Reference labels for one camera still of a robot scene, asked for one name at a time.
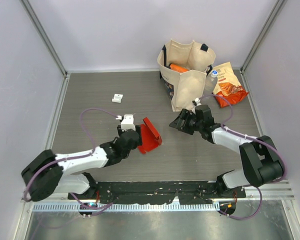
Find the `red cardboard paper box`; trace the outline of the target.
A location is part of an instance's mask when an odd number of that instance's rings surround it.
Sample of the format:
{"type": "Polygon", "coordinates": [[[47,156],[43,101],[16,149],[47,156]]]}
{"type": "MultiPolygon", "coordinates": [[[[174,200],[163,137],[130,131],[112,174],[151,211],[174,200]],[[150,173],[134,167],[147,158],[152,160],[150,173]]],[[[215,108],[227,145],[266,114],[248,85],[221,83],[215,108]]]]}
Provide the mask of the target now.
{"type": "Polygon", "coordinates": [[[140,130],[142,144],[137,148],[142,154],[145,155],[162,145],[163,141],[160,133],[147,117],[143,119],[140,130]]]}

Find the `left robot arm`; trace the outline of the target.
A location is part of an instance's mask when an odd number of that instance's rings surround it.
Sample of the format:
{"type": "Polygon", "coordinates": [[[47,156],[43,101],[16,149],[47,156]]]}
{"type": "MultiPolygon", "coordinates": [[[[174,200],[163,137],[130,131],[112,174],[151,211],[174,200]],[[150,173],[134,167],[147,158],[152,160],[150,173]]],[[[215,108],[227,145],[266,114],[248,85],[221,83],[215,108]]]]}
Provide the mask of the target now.
{"type": "Polygon", "coordinates": [[[25,202],[39,202],[52,195],[61,179],[71,174],[93,168],[105,168],[128,158],[130,152],[142,145],[141,126],[122,130],[118,136],[93,149],[70,154],[55,154],[51,149],[43,150],[21,172],[25,183],[25,202]]]}

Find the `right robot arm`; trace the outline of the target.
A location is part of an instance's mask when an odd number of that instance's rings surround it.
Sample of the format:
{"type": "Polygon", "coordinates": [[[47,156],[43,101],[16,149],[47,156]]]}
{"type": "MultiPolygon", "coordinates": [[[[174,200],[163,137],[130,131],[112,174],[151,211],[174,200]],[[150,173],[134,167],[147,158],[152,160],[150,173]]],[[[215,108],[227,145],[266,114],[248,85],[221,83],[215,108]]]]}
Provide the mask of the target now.
{"type": "Polygon", "coordinates": [[[216,123],[207,105],[197,105],[193,110],[182,109],[169,126],[189,135],[199,132],[204,140],[240,155],[242,167],[216,179],[215,190],[220,197],[228,197],[237,187],[258,188],[285,175],[284,162],[269,136],[252,137],[216,123]]]}

